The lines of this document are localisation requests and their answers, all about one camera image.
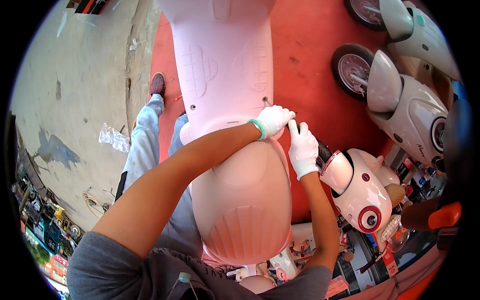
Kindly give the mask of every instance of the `shoe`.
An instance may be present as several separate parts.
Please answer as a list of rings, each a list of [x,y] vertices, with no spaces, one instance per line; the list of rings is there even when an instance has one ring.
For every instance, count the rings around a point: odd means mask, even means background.
[[[160,72],[155,73],[155,75],[153,75],[152,82],[150,83],[150,95],[160,94],[160,96],[163,98],[165,94],[165,85],[165,75]]]

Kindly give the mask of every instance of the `gray t-shirt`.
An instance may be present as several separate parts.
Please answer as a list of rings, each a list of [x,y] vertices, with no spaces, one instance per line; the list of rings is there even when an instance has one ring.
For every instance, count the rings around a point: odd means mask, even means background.
[[[189,273],[199,299],[324,299],[332,271],[304,270],[293,280],[255,295],[200,260],[167,248],[153,248],[142,260],[95,233],[87,232],[69,261],[67,282],[72,299],[167,299],[192,295],[189,284],[172,287],[180,272]]]

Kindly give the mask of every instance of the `bracelet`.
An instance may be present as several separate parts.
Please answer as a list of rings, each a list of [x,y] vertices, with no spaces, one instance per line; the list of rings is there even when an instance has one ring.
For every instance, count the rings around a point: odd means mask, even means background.
[[[248,122],[253,123],[253,124],[255,125],[255,127],[256,127],[258,130],[260,130],[260,132],[262,133],[262,135],[260,136],[260,138],[259,138],[258,140],[259,140],[259,141],[262,140],[262,139],[264,138],[264,136],[265,136],[265,130],[260,126],[260,124],[258,123],[258,121],[255,120],[255,119],[250,119],[250,120],[247,121],[247,123],[248,123]]]

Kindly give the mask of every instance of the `tree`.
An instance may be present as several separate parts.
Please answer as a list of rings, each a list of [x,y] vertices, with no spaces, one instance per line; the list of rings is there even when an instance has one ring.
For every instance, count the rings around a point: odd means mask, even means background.
[[[32,245],[30,242],[26,242],[28,249],[33,257],[33,259],[39,265],[45,265],[46,263],[50,262],[50,254],[47,250],[43,249],[42,246]]]
[[[67,255],[68,257],[70,257],[73,253],[72,246],[67,240],[64,240],[64,239],[60,240],[60,248],[62,248],[63,253],[65,253],[65,255]]]

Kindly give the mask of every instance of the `white glove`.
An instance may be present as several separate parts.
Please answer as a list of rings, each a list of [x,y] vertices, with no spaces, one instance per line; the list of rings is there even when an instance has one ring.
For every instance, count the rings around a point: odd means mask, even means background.
[[[295,117],[293,111],[278,105],[265,107],[256,119],[249,120],[260,126],[262,137],[260,140],[272,137],[282,130],[289,120]]]
[[[318,172],[316,165],[318,142],[308,130],[308,125],[305,122],[300,123],[300,133],[295,120],[288,121],[288,128],[291,137],[288,156],[295,173],[297,173],[297,180],[300,180],[303,175]]]

